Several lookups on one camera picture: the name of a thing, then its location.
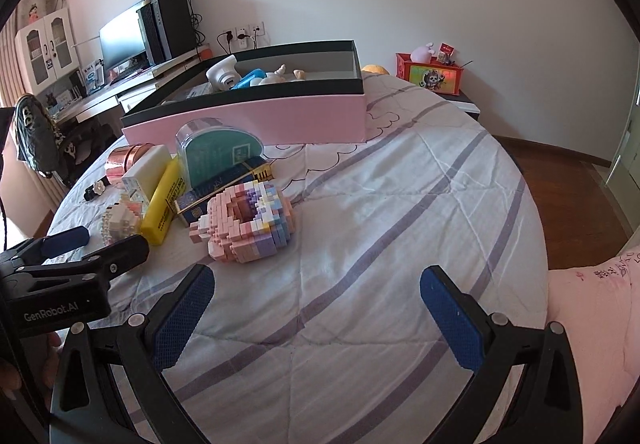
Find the black clamp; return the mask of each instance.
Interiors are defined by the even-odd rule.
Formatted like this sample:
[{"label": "black clamp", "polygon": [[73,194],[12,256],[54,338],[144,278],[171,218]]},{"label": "black clamp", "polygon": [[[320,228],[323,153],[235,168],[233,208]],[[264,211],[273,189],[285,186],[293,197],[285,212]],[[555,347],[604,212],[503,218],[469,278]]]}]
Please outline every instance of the black clamp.
[{"label": "black clamp", "polygon": [[71,327],[60,358],[51,401],[51,444],[148,444],[124,406],[111,371],[124,367],[140,408],[162,444],[208,444],[166,384],[214,292],[213,272],[194,265],[180,285],[164,294],[148,315],[122,325]]},{"label": "black clamp", "polygon": [[89,232],[78,227],[26,240],[0,254],[0,358],[18,369],[20,395],[43,427],[49,411],[23,343],[37,344],[38,338],[31,336],[109,315],[110,280],[142,264],[149,254],[147,241],[137,234],[86,254],[79,262],[42,265],[88,242]]},{"label": "black clamp", "polygon": [[491,444],[582,443],[582,402],[564,327],[515,327],[488,316],[434,265],[420,278],[420,295],[458,364],[473,371],[465,390],[426,444],[472,444],[498,401],[512,366],[524,364],[511,404]]}]

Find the pink bedding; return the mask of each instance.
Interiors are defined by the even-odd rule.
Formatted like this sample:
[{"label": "pink bedding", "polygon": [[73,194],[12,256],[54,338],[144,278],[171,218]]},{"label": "pink bedding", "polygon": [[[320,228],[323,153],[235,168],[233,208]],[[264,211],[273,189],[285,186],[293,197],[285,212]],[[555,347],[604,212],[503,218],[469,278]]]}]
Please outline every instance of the pink bedding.
[{"label": "pink bedding", "polygon": [[548,321],[566,328],[584,444],[593,444],[640,375],[640,247],[596,267],[553,270],[548,278]]}]

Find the wall outlet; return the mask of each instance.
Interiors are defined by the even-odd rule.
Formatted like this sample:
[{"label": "wall outlet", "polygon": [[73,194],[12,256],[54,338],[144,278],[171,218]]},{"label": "wall outlet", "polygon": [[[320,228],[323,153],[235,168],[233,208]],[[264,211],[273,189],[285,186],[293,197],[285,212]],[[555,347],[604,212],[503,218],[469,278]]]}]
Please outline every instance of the wall outlet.
[{"label": "wall outlet", "polygon": [[[246,31],[246,27],[237,27],[236,28],[236,38],[239,38],[241,34],[244,34],[245,36],[248,36],[248,32]],[[242,38],[238,40],[238,48],[239,49],[246,49],[247,47],[247,40],[246,38]]]},{"label": "wall outlet", "polygon": [[247,29],[249,30],[249,33],[250,33],[251,37],[264,36],[264,22],[263,21],[261,21],[260,23],[252,23],[249,26],[247,26]]},{"label": "wall outlet", "polygon": [[220,31],[220,35],[218,36],[218,42],[219,44],[222,46],[222,48],[225,50],[228,49],[228,46],[226,44],[226,33],[231,31],[231,38],[229,39],[229,41],[235,41],[236,40],[236,30],[233,27],[229,27],[225,30],[221,30]]}]

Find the computer tower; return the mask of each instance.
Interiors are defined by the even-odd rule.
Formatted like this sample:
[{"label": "computer tower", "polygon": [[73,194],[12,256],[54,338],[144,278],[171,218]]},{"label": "computer tower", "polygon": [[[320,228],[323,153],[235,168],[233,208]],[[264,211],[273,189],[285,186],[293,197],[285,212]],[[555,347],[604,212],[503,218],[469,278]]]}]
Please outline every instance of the computer tower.
[{"label": "computer tower", "polygon": [[151,65],[196,48],[187,0],[151,0],[138,9],[138,21]]}]

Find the red box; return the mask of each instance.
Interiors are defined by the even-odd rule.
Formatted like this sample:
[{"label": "red box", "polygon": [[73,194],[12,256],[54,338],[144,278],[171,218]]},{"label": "red box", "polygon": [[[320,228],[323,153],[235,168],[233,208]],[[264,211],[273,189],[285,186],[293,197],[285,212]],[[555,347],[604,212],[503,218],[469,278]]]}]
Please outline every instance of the red box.
[{"label": "red box", "polygon": [[460,95],[460,79],[465,70],[458,65],[443,65],[431,57],[431,63],[414,63],[409,54],[396,53],[396,77],[439,94]]}]

